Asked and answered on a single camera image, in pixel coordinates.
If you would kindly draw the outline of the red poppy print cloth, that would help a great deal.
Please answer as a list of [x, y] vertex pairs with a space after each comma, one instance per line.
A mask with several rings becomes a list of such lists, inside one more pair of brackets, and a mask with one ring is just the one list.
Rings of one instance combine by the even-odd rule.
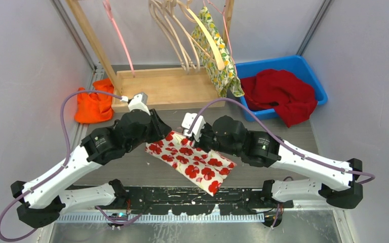
[[158, 142], [147, 143], [145, 152], [170, 165], [211, 196], [237, 166], [216, 151], [195, 148], [193, 141], [175, 131]]

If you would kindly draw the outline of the lemon print skirt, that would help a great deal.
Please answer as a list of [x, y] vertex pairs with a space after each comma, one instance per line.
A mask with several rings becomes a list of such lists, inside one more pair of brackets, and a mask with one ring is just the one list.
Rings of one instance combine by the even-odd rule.
[[231, 92], [235, 97], [245, 93], [238, 77], [236, 65], [226, 47], [207, 7], [201, 8], [197, 26], [191, 33], [195, 49], [212, 85], [220, 97]]

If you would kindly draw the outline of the dark red cloth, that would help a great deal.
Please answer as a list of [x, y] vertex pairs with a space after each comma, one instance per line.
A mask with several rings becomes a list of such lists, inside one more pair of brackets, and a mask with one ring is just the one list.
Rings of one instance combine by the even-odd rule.
[[251, 111], [273, 109], [287, 127], [308, 120], [318, 104], [314, 88], [286, 70], [263, 70], [241, 86]]

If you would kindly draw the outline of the thin pink wire hanger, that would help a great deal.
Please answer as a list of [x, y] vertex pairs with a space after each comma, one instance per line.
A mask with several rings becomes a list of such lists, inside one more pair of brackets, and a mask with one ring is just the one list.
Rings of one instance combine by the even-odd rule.
[[[232, 61], [234, 61], [232, 57], [232, 48], [231, 48], [231, 43], [230, 43], [230, 38], [229, 38], [229, 29], [230, 29], [230, 24], [231, 24], [231, 18], [232, 18], [232, 13], [233, 13], [233, 7], [234, 7], [234, 1], [225, 1], [223, 11], [219, 11], [218, 8], [210, 1], [208, 1], [208, 4], [212, 5], [220, 14], [222, 14], [223, 17], [223, 24], [224, 24], [224, 33], [222, 36], [223, 43], [226, 44], [229, 50], [229, 57], [231, 58]], [[211, 51], [211, 47], [208, 44], [208, 47], [206, 51], [209, 52], [209, 55], [213, 58], [213, 54]], [[215, 68], [216, 72], [220, 72], [221, 70], [218, 70], [217, 66]]]

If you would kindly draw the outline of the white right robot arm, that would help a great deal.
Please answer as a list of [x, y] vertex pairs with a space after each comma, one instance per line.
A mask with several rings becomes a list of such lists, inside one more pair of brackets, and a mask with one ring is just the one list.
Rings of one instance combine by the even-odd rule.
[[363, 199], [357, 182], [362, 162], [328, 159], [300, 149], [265, 131], [250, 131], [238, 120], [225, 115], [212, 125], [200, 116], [189, 119], [185, 133], [195, 148], [239, 157], [253, 167], [274, 168], [305, 176], [304, 180], [266, 180], [261, 201], [267, 208], [293, 200], [324, 200], [341, 209], [354, 209]]

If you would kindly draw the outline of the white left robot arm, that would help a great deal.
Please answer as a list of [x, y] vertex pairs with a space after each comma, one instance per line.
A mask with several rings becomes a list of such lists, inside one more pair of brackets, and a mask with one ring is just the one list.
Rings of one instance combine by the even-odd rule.
[[112, 126], [94, 129], [68, 158], [49, 171], [32, 181], [11, 185], [13, 197], [21, 203], [17, 208], [19, 220], [32, 228], [41, 228], [75, 210], [95, 206], [123, 208], [129, 197], [118, 179], [83, 189], [69, 187], [140, 145], [165, 139], [171, 131], [154, 109], [125, 113]]

